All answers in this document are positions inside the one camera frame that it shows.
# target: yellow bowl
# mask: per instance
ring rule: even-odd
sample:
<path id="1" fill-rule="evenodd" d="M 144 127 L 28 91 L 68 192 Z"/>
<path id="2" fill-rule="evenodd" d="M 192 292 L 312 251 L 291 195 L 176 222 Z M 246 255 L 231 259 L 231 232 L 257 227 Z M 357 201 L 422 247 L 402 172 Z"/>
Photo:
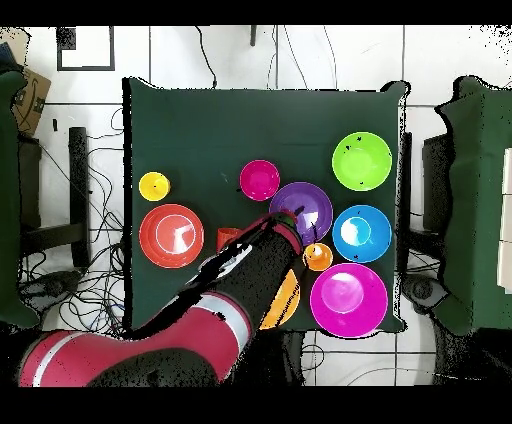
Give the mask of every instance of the yellow bowl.
<path id="1" fill-rule="evenodd" d="M 170 190 L 170 181 L 159 172 L 148 172 L 139 181 L 140 194 L 150 202 L 162 200 Z"/>
<path id="2" fill-rule="evenodd" d="M 279 318 L 286 309 L 283 318 L 279 322 L 279 325 L 284 324 L 293 315 L 300 300 L 300 289 L 298 287 L 299 282 L 295 273 L 290 270 L 281 284 L 276 297 L 272 301 L 270 310 L 265 315 L 263 322 L 260 325 L 260 330 L 268 330 L 274 328 L 279 322 Z"/>

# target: green table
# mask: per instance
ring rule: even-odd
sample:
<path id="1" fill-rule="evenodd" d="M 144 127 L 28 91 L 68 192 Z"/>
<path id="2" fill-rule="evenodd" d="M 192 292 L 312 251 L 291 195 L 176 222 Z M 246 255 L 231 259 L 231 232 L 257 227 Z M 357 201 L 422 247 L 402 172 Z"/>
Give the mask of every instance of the green table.
<path id="1" fill-rule="evenodd" d="M 253 159 L 275 163 L 281 187 L 294 181 L 321 187 L 332 201 L 334 218 L 349 206 L 369 204 L 379 208 L 393 225 L 399 145 L 397 106 L 406 94 L 405 83 L 387 84 L 381 92 L 338 92 L 163 90 L 137 79 L 128 82 L 129 90 L 125 91 L 131 92 L 133 181 L 132 328 L 156 314 L 190 280 L 198 265 L 215 253 L 217 228 L 245 228 L 268 211 L 270 200 L 255 202 L 237 191 L 239 173 Z M 369 192 L 344 188 L 331 168 L 336 145 L 356 131 L 378 134 L 387 141 L 393 155 L 390 176 Z M 149 171 L 159 171 L 171 181 L 171 193 L 161 202 L 148 202 L 138 192 L 140 178 Z M 144 216 L 164 203 L 192 209 L 204 226 L 201 254 L 181 269 L 159 268 L 140 248 L 138 230 Z M 322 242 L 333 247 L 330 233 Z M 343 262 L 334 248 L 333 252 L 334 263 Z M 383 279 L 389 295 L 388 311 L 379 328 L 401 331 L 403 322 L 393 314 L 393 306 L 397 306 L 393 296 L 394 237 L 386 254 L 367 265 Z M 299 307 L 281 328 L 318 328 L 309 309 L 309 292 L 318 275 L 311 271 L 301 280 Z"/>
<path id="2" fill-rule="evenodd" d="M 444 284 L 435 309 L 457 335 L 512 328 L 512 295 L 497 285 L 503 155 L 512 147 L 512 92 L 475 77 L 459 78 L 454 98 L 437 108 L 453 137 L 452 216 L 445 236 Z"/>
<path id="3" fill-rule="evenodd" d="M 33 327 L 38 315 L 19 298 L 16 290 L 20 265 L 20 175 L 18 126 L 11 112 L 14 95 L 27 85 L 20 72 L 0 74 L 0 321 Z"/>

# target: blue bowl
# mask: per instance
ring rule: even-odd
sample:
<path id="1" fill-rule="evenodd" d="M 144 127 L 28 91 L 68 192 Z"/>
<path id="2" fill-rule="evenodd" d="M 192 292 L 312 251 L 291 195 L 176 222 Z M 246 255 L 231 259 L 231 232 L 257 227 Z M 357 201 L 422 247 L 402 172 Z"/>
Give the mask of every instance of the blue bowl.
<path id="1" fill-rule="evenodd" d="M 343 211 L 332 228 L 332 240 L 345 259 L 364 264 L 379 259 L 391 244 L 391 224 L 380 210 L 368 205 Z"/>

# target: magenta bowl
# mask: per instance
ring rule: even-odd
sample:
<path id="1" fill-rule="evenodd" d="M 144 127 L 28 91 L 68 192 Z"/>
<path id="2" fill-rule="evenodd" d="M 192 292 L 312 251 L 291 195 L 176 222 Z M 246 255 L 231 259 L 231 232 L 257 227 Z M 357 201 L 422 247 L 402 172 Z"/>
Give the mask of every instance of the magenta bowl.
<path id="1" fill-rule="evenodd" d="M 279 171 L 266 160 L 253 160 L 240 172 L 240 188 L 252 200 L 270 199 L 279 188 Z"/>
<path id="2" fill-rule="evenodd" d="M 370 268 L 334 265 L 311 289 L 311 312 L 324 330 L 338 337 L 362 337 L 375 330 L 388 308 L 386 286 Z"/>

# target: cardboard box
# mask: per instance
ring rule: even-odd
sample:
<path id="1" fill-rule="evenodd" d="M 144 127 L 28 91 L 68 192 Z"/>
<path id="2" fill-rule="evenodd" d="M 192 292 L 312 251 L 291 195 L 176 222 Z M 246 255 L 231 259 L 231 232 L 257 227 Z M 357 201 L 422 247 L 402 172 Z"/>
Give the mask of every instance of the cardboard box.
<path id="1" fill-rule="evenodd" d="M 16 63 L 21 66 L 25 66 L 29 37 L 21 28 L 0 27 L 0 44 L 9 44 Z"/>
<path id="2" fill-rule="evenodd" d="M 12 112 L 20 132 L 33 136 L 41 118 L 51 81 L 28 68 L 23 69 L 28 84 L 16 94 Z"/>

